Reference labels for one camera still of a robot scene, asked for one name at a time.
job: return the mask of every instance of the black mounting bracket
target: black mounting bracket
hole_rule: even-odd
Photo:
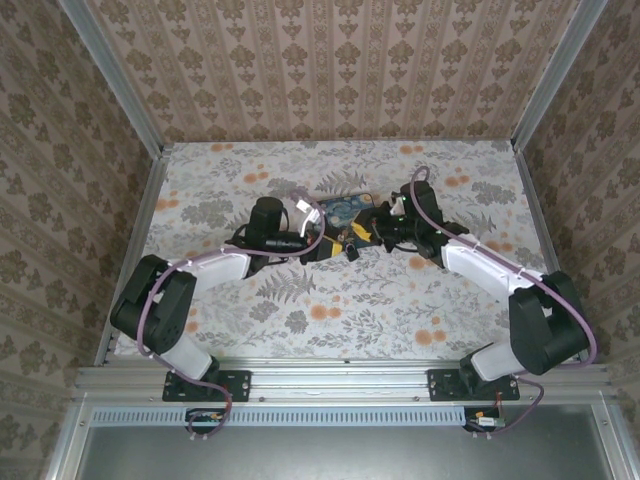
[[[520,399],[518,381],[510,375],[487,382],[472,394],[457,368],[436,368],[428,370],[426,374],[429,399],[432,402],[494,401],[498,394],[503,401]]]
[[[219,370],[216,385],[225,388],[234,403],[249,401],[251,393],[251,371]],[[174,373],[168,372],[162,391],[163,402],[224,402],[224,395],[217,390],[199,387],[183,380]]]

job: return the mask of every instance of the small object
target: small object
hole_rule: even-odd
[[[504,427],[505,422],[502,418],[485,417],[480,415],[478,417],[478,425],[481,427]]]
[[[360,258],[360,254],[358,253],[358,249],[355,247],[353,243],[347,243],[344,251],[347,253],[347,259],[350,262],[357,260]]]

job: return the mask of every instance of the yellow part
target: yellow part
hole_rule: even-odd
[[[367,232],[362,225],[356,222],[351,222],[351,228],[353,228],[353,233],[358,235],[365,242],[371,241],[371,232]]]
[[[334,242],[333,240],[331,240],[331,242],[333,243],[333,245],[331,246],[331,256],[335,257],[336,255],[342,253],[342,244]]]

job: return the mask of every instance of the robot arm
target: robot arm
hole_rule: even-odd
[[[463,241],[449,239],[418,215],[409,198],[409,184],[392,195],[392,203],[363,210],[352,227],[356,235],[370,242],[384,245],[388,252],[400,243],[412,243],[424,258],[441,268],[458,273],[508,304],[510,341],[490,344],[473,352],[460,362],[460,379],[473,396],[483,389],[492,390],[492,382],[523,371],[541,375],[571,358],[588,346],[585,332],[566,309],[546,295],[531,281],[513,273],[505,265],[517,267],[504,257],[500,261],[481,254],[478,240],[469,231],[452,222],[443,222],[435,193],[426,181],[415,184],[420,207],[444,229]],[[229,241],[237,248],[221,249],[218,256],[198,261],[194,259],[172,274],[161,286],[161,295],[154,298],[144,325],[143,344],[154,354],[192,379],[206,379],[215,383],[219,365],[215,358],[202,352],[184,335],[189,306],[194,294],[221,283],[248,278],[269,265],[269,257],[253,255],[254,250],[273,252],[281,256],[295,256],[297,252],[317,244],[300,257],[303,264],[319,261],[340,253],[336,248],[336,232],[327,227],[325,236],[307,230],[308,223],[316,223],[321,213],[305,202],[298,208],[307,214],[300,232],[280,231],[283,215],[288,215],[282,202],[275,198],[258,199],[251,211],[249,223],[240,227]],[[140,261],[111,314],[111,323],[127,336],[136,339],[141,312],[151,288],[169,263],[155,256]],[[543,275],[527,270],[558,295],[581,311],[580,302],[570,278],[562,272]]]
[[[144,319],[142,343],[149,352],[192,380],[215,384],[219,362],[185,335],[192,298],[216,285],[248,278],[269,265],[269,256],[257,253],[294,255],[306,249],[314,240],[307,226],[318,223],[321,212],[302,199],[296,208],[306,215],[300,232],[280,231],[282,216],[286,216],[288,223],[282,202],[271,197],[259,198],[249,223],[239,228],[229,241],[238,248],[221,248],[204,258],[181,262],[184,264],[157,288]],[[171,263],[155,255],[140,260],[111,311],[110,320],[115,328],[137,339],[149,295],[160,276],[170,268]]]
[[[470,396],[483,389],[495,391],[492,382],[504,376],[524,372],[542,375],[587,348],[589,341],[580,324],[531,280],[542,282],[584,316],[566,274],[543,275],[493,252],[490,258],[466,228],[443,221],[435,193],[426,181],[415,183],[415,193],[433,222],[425,222],[418,214],[409,190],[410,184],[403,185],[400,193],[392,194],[392,205],[385,202],[362,211],[353,227],[361,238],[384,245],[388,252],[400,243],[413,244],[424,258],[473,281],[508,305],[510,340],[487,345],[460,362],[460,380]],[[442,225],[455,238],[450,239],[431,223]]]

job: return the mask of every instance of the connector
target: connector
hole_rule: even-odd
[[[478,425],[481,427],[504,427],[503,418],[478,417]]]

